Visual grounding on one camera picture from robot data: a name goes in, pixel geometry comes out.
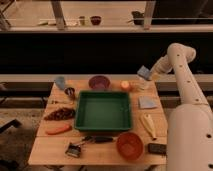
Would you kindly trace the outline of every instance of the black wall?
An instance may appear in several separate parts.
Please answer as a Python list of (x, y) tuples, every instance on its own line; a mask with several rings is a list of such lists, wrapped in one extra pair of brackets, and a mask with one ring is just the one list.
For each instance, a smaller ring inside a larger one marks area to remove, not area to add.
[(169, 44), (197, 50), (193, 73), (213, 73), (213, 33), (0, 33), (0, 74), (135, 74)]

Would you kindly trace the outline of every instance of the wooden table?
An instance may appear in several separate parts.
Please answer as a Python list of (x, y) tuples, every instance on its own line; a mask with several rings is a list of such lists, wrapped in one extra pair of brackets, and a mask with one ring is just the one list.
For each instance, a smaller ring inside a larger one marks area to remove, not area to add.
[[(110, 90), (121, 91), (120, 89), (121, 80), (111, 80)], [(41, 120), (37, 137), (35, 139), (31, 155), (29, 158), (30, 165), (160, 165), (166, 163), (166, 157), (161, 155), (153, 155), (147, 152), (146, 145), (150, 142), (154, 143), (166, 143), (167, 137), (167, 121), (164, 115), (163, 108), (160, 103), (160, 99), (155, 87), (154, 82), (150, 81), (149, 88), (147, 90), (140, 90), (138, 88), (137, 80), (130, 80), (133, 85), (133, 90), (130, 92), (131, 107), (132, 107), (132, 120), (133, 129), (130, 130), (138, 134), (144, 143), (145, 150), (143, 154), (136, 161), (126, 161), (123, 159), (116, 149), (117, 133), (111, 134), (114, 137), (114, 141), (104, 144), (93, 144), (88, 143), (82, 147), (82, 155), (80, 158), (74, 158), (67, 156), (65, 151), (70, 142), (80, 141), (86, 133), (79, 132), (74, 128), (63, 134), (58, 135), (46, 135), (46, 130), (54, 129), (64, 123), (71, 123), (74, 127), (74, 119), (65, 121), (45, 121)], [(69, 80), (67, 81), (68, 86), (72, 86), (76, 90), (76, 96), (78, 97), (79, 91), (89, 90), (88, 80)], [(155, 109), (139, 109), (138, 108), (138, 97), (148, 96), (152, 98), (156, 104)], [(59, 101), (58, 104), (52, 104), (53, 100)], [(76, 107), (77, 100), (72, 103), (70, 102), (67, 95), (60, 91), (56, 85), (53, 85), (48, 104), (44, 112), (44, 116), (50, 112), (58, 109), (59, 107)], [(157, 140), (152, 141), (150, 135), (144, 129), (140, 116), (141, 114), (151, 114), (155, 127)]]

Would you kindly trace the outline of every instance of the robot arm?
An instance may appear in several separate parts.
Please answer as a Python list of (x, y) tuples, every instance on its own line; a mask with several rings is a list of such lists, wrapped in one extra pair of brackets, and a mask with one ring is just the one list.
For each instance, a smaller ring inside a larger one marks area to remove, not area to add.
[(173, 43), (151, 69), (158, 74), (174, 70), (182, 103), (168, 121), (167, 171), (209, 171), (213, 166), (212, 111), (188, 67), (195, 55), (193, 48)]

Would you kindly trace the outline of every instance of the brown bowl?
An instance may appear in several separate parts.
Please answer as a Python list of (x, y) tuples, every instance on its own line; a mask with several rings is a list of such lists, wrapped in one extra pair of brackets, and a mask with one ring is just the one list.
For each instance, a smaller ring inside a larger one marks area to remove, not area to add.
[(143, 153), (143, 142), (133, 132), (124, 132), (118, 136), (116, 147), (119, 154), (126, 160), (136, 160)]
[(101, 17), (100, 16), (92, 16), (92, 17), (90, 17), (90, 21), (91, 21), (92, 25), (100, 25)]
[(107, 90), (109, 85), (109, 79), (102, 75), (94, 76), (89, 80), (89, 86), (93, 90)]

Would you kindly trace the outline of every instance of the green tray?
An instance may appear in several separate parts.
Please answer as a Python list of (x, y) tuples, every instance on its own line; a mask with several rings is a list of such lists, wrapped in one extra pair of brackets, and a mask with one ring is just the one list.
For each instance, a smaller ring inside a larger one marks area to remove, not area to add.
[(126, 131), (132, 128), (129, 94), (81, 91), (75, 129), (80, 131)]

